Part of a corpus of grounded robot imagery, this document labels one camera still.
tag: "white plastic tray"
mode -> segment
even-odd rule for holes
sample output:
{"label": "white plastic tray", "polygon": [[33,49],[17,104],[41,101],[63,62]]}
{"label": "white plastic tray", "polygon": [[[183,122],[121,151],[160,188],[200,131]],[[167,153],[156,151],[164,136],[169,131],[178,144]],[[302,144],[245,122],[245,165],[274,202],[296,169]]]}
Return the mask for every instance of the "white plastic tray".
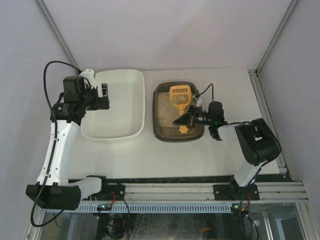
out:
{"label": "white plastic tray", "polygon": [[108,84],[110,109],[87,111],[83,136],[91,140],[120,140],[138,135],[145,124],[145,81],[134,69],[97,72],[94,83]]}

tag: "litter scoop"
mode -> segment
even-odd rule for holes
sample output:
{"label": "litter scoop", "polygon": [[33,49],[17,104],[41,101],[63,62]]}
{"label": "litter scoop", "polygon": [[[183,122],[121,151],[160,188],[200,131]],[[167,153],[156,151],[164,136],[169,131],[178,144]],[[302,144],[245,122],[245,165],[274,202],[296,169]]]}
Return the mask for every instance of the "litter scoop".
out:
{"label": "litter scoop", "polygon": [[[170,87],[170,102],[175,106],[182,116],[185,113],[186,107],[190,104],[192,94],[189,85],[177,85]],[[186,126],[180,126],[180,133],[186,134],[188,128]]]}

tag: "white table surface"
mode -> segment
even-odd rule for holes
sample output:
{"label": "white table surface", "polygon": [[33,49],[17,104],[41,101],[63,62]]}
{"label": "white table surface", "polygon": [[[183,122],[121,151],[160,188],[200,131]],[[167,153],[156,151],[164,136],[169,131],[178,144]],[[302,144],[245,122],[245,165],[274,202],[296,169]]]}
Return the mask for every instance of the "white table surface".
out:
{"label": "white table surface", "polygon": [[[145,122],[142,132],[118,141],[93,141],[79,131],[70,154],[70,179],[87,175],[107,178],[161,178],[232,175],[244,161],[237,140],[216,141],[208,127],[204,136],[191,142],[167,143],[155,138],[152,125],[153,92],[161,83],[189,81],[202,92],[214,84],[214,100],[223,104],[228,122],[251,121],[261,112],[245,68],[212,68],[143,71],[145,84]],[[207,111],[211,91],[202,95]],[[260,174],[278,174],[276,161]]]}

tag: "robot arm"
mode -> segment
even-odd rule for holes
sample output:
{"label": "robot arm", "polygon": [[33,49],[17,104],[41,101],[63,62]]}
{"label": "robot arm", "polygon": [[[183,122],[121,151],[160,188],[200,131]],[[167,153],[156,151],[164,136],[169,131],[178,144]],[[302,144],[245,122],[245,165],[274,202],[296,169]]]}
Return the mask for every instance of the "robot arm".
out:
{"label": "robot arm", "polygon": [[110,108],[108,85],[97,86],[94,83],[93,69],[63,80],[64,102],[58,101],[52,107],[54,116],[50,118],[51,133],[43,167],[36,184],[26,188],[27,196],[42,208],[75,210],[82,199],[102,190],[104,178],[100,176],[69,183],[67,168],[70,151],[86,111]]}
{"label": "robot arm", "polygon": [[218,101],[209,104],[208,112],[191,105],[173,124],[188,128],[194,128],[196,124],[208,125],[210,135],[215,140],[239,141],[245,160],[230,180],[230,190],[234,195],[240,188],[252,185],[262,167],[281,153],[279,141],[262,118],[251,122],[227,123],[222,104]]}

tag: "black bracket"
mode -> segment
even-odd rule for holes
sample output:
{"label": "black bracket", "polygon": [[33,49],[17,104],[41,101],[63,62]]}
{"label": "black bracket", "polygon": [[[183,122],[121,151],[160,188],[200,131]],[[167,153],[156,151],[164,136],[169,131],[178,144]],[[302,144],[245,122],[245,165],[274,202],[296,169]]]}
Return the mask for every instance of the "black bracket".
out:
{"label": "black bracket", "polygon": [[215,201],[240,201],[242,197],[244,201],[247,201],[247,194],[251,195],[251,200],[260,200],[258,187],[255,184],[249,187],[240,187],[236,194],[231,192],[229,184],[217,184],[213,185],[213,193]]}
{"label": "black bracket", "polygon": [[101,186],[100,192],[92,194],[91,196],[87,197],[84,200],[91,199],[91,200],[97,200],[97,201],[112,201],[114,197],[110,195],[116,195],[123,199],[125,198],[125,192],[126,192],[125,185],[120,183],[108,183],[106,176],[89,175],[86,177],[100,178],[102,186]]}

